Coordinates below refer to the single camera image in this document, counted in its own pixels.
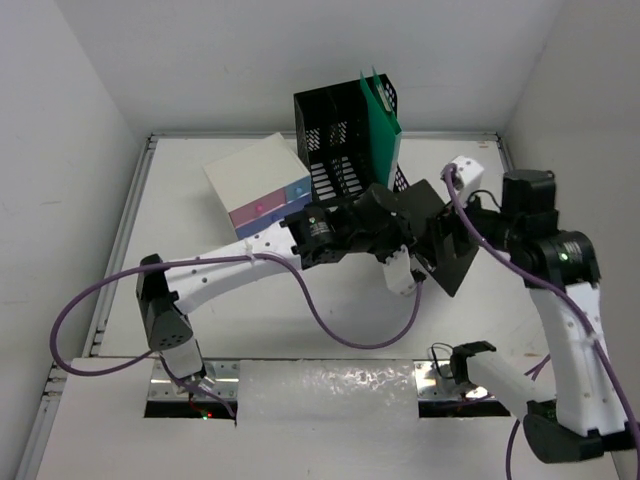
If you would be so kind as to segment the black mesh file organizer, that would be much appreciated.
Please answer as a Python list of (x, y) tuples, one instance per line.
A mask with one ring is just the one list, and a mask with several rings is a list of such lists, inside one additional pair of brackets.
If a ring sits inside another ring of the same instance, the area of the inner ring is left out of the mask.
[(357, 197), (377, 181), (359, 79), (298, 92), (293, 104), (297, 153), (310, 171), (314, 201)]

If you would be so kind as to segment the white drawer box pastel drawers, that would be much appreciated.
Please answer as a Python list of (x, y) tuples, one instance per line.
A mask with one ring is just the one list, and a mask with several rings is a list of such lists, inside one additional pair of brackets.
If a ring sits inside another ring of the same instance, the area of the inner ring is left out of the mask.
[(234, 232), (229, 216), (232, 210), (310, 176), (308, 168), (279, 133), (215, 160), (203, 170)]

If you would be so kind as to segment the light blue small drawer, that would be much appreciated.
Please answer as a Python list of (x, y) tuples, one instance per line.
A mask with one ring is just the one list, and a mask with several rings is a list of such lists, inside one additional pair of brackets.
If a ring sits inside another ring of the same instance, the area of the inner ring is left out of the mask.
[(311, 177), (305, 176), (285, 187), (286, 202), (290, 203), (311, 194)]

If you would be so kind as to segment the black clipboard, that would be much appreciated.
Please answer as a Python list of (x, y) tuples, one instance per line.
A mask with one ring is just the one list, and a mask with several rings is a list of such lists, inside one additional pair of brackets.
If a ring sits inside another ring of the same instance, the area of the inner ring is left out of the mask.
[(450, 203), (434, 188), (420, 180), (396, 192), (401, 211), (408, 214), (415, 237), (410, 251), (420, 266), (450, 296), (462, 285), (478, 247)]

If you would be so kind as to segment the pink small drawer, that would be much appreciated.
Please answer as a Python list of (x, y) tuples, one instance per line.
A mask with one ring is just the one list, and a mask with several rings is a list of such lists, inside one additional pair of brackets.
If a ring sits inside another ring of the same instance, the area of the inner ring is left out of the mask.
[(243, 226), (286, 204), (286, 192), (279, 189), (232, 210), (230, 219), (235, 227)]

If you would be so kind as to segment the green folder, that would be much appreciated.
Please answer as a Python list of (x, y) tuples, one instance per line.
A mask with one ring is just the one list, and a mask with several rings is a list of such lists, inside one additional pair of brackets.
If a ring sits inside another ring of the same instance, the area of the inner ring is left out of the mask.
[(397, 94), (388, 77), (379, 74), (375, 68), (369, 77), (360, 72), (359, 85), (367, 106), (375, 181), (393, 189), (403, 134), (397, 118)]

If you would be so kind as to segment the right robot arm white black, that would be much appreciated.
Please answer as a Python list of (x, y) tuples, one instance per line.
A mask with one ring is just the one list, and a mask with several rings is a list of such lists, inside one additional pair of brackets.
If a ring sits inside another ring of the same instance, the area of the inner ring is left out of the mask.
[(494, 395), (517, 418), (543, 463), (637, 451), (639, 422), (609, 361), (600, 324), (595, 249), (585, 234), (560, 229), (554, 174), (506, 173), (497, 211), (472, 199), (470, 188), (479, 179), (459, 165), (448, 164), (442, 179), (455, 237), (472, 241), (523, 279), (543, 326), (555, 386), (540, 387), (487, 341), (453, 348), (454, 381)]

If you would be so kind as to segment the purple wide drawer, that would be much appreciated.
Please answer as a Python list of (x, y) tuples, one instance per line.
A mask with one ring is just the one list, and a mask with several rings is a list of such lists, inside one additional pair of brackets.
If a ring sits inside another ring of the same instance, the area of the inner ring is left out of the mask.
[(279, 223), (287, 215), (295, 213), (301, 210), (306, 204), (311, 201), (311, 195), (307, 197), (299, 198), (296, 201), (286, 203), (281, 207), (267, 213), (266, 215), (255, 219), (254, 221), (247, 223), (240, 227), (235, 227), (235, 233), (238, 239), (253, 236), (262, 230), (266, 229), (274, 223)]

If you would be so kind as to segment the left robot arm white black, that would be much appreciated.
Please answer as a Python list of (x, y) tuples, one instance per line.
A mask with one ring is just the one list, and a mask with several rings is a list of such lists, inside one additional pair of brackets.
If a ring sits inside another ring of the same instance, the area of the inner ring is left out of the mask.
[(199, 381), (206, 367), (189, 314), (208, 301), (287, 270), (294, 275), (335, 264), (350, 254), (374, 256), (387, 287), (413, 293), (420, 274), (411, 266), (418, 238), (409, 192), (380, 184), (354, 199), (317, 202), (266, 229), (207, 254), (175, 262), (145, 257), (136, 299), (149, 349), (180, 381)]

